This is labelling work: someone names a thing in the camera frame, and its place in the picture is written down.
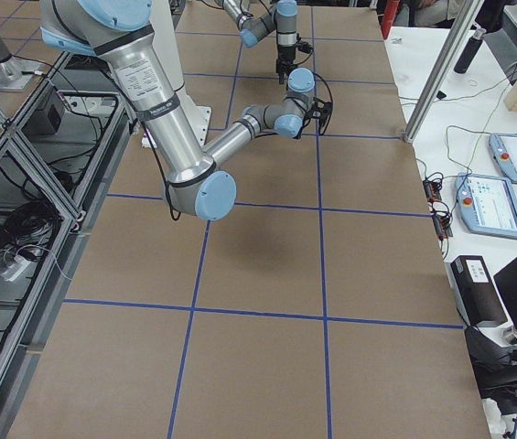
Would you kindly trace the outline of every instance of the black cylindrical object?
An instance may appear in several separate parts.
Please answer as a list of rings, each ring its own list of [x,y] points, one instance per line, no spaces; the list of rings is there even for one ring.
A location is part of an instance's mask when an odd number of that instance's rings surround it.
[[[464,47],[463,52],[461,52],[461,55],[459,56],[458,62],[453,68],[453,71],[456,73],[465,73],[468,71],[469,64],[471,64],[471,61],[476,56],[476,53],[478,53],[478,49],[481,46],[481,43],[484,42],[485,33],[486,29],[476,29],[474,35],[469,38],[468,44],[466,44]]]

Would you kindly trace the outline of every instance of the blue joint cap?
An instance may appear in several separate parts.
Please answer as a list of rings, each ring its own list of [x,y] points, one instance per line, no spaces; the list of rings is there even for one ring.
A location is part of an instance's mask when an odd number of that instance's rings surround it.
[[[296,137],[301,127],[303,126],[303,119],[295,114],[283,114],[278,116],[275,120],[275,131],[278,135],[283,137]]]
[[[217,171],[205,179],[195,198],[195,213],[202,220],[220,220],[233,208],[236,182],[225,171]]]
[[[44,27],[41,27],[40,30],[42,31],[42,40],[47,46],[51,46],[52,48],[56,48],[58,50],[77,53],[79,55],[88,55],[90,57],[95,56],[95,52],[93,51],[92,47],[88,46],[87,44],[83,44],[79,41],[75,41],[74,39],[55,34],[49,30],[46,30]]]
[[[288,88],[297,93],[307,93],[315,87],[315,77],[309,69],[299,67],[288,75]]]
[[[77,0],[94,20],[110,29],[132,32],[150,19],[152,0]]]
[[[258,38],[255,34],[250,32],[248,29],[242,29],[240,31],[240,38],[242,39],[242,43],[247,48],[253,48],[255,45],[258,44]]]
[[[281,16],[296,16],[298,6],[295,0],[279,0],[276,4],[276,13]]]

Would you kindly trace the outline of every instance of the white table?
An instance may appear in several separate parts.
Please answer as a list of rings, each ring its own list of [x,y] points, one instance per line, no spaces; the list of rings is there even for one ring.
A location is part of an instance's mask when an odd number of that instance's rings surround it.
[[[446,37],[447,30],[444,29],[393,27],[386,40],[386,49],[402,98],[418,98]],[[505,73],[486,44],[482,45],[466,74],[460,75],[451,70],[447,75],[440,89],[447,95],[446,99],[474,95],[497,83],[498,85],[474,98],[433,104],[414,141],[416,156],[426,163],[428,175],[437,171],[445,176],[466,172],[464,167],[447,159],[445,131],[449,125],[458,125],[472,131],[517,133],[517,112],[506,110],[501,99],[510,89],[509,82],[504,78]],[[410,102],[415,101],[401,99],[401,102],[404,117],[408,120],[414,109]],[[477,145],[471,163],[472,171],[477,174],[501,176],[501,171],[492,158],[488,137],[486,134],[480,136],[450,129],[450,154],[460,163],[467,164],[474,145]],[[419,170],[422,176],[425,170],[420,163]],[[441,193],[443,200],[451,208],[454,206],[456,195],[454,185],[455,178],[446,178]],[[517,185],[514,185],[514,191],[517,195]],[[458,209],[454,212],[452,231],[454,236],[448,243],[446,262],[453,261],[460,254],[482,255],[490,274],[494,275],[517,256],[515,240],[469,233],[458,215]],[[499,327],[483,332],[503,344],[502,330],[503,328]],[[505,418],[509,429],[512,430],[512,417]]]

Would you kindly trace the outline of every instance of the person's hand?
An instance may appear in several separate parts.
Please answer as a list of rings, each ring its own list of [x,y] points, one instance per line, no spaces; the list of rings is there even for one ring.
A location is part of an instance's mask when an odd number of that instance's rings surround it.
[[[420,0],[417,9],[423,9],[424,7],[429,7],[434,5],[436,0]]]

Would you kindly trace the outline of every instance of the red object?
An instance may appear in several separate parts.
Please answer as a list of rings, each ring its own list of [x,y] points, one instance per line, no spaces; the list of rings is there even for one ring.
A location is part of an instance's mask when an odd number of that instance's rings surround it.
[[[382,17],[382,23],[380,24],[380,30],[382,31],[382,38],[388,38],[390,28],[393,26],[396,12],[398,11],[398,5],[400,0],[389,0],[388,4],[384,8],[384,16]]]

